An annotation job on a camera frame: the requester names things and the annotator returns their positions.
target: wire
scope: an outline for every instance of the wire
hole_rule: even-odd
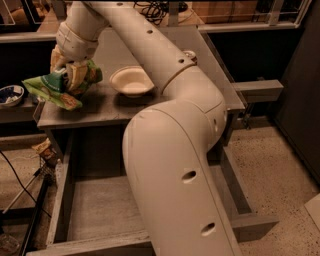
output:
[[[168,3],[166,1],[146,1],[138,3],[134,1],[133,8],[136,6],[143,7],[141,13],[145,18],[155,25],[160,25],[163,18],[168,13]]]
[[[188,17],[184,18],[183,20],[180,20],[178,23],[185,22],[186,20],[190,19],[192,15],[195,14],[195,12],[192,9],[190,9],[190,12],[191,14]]]
[[[13,168],[13,166],[12,166],[12,164],[10,163],[9,159],[5,156],[5,154],[3,154],[3,152],[2,152],[1,150],[0,150],[0,154],[4,157],[4,159],[7,161],[7,163],[8,163],[9,166],[11,167],[14,175],[16,176],[16,178],[17,178],[20,186],[23,188],[23,190],[29,195],[29,197],[30,197],[35,203],[37,203],[36,199],[34,199],[34,197],[30,194],[30,192],[29,192],[29,191],[25,188],[25,186],[22,184],[22,182],[21,182],[21,180],[20,180],[20,178],[19,178],[16,170]],[[49,216],[49,218],[51,218],[51,215],[50,215],[47,211],[45,211],[43,208],[42,208],[42,211],[43,211],[44,213],[46,213],[46,214]]]

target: wooden table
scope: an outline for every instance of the wooden table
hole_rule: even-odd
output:
[[[230,136],[232,120],[244,110],[244,106],[204,38],[195,26],[167,27],[160,31],[180,49],[193,50],[197,54],[198,66],[225,97],[230,117],[226,130]],[[61,159],[66,146],[62,130],[126,123],[142,109],[166,101],[159,93],[162,88],[156,83],[152,92],[136,99],[129,99],[111,88],[108,81],[116,70],[139,63],[112,29],[105,29],[99,42],[94,61],[103,70],[103,81],[86,92],[82,98],[83,107],[69,112],[46,102],[38,121],[39,129],[45,130]]]

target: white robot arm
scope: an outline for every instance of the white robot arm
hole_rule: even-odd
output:
[[[205,175],[207,151],[226,124],[221,92],[125,3],[73,2],[57,34],[61,52],[67,60],[92,58],[109,24],[169,99],[138,113],[123,138],[128,179],[156,254],[241,255]]]

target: ceramic bowl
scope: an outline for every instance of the ceramic bowl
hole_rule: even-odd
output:
[[[20,103],[24,88],[20,85],[9,85],[0,89],[0,107],[13,107]]]
[[[140,66],[117,70],[112,74],[109,82],[116,91],[130,98],[141,97],[154,87],[153,82]]]

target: terrazzo floor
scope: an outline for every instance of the terrazzo floor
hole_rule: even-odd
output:
[[[320,255],[320,231],[306,211],[304,204],[320,193],[302,162],[286,139],[272,124],[251,124],[251,130],[235,130],[229,147],[238,164],[254,211],[261,215],[277,215],[279,223],[262,239],[240,243],[244,256],[318,256]],[[26,184],[39,167],[39,158],[31,149],[44,140],[44,135],[27,137],[0,137],[0,149],[11,161]],[[30,187],[36,197],[41,178]],[[5,208],[20,191],[12,170],[0,156],[0,209]],[[55,187],[48,193],[44,208],[50,212]],[[31,207],[33,202],[23,195],[15,207]],[[35,246],[42,249],[50,218],[42,217],[37,230]],[[18,240],[23,239],[26,226],[4,229]]]

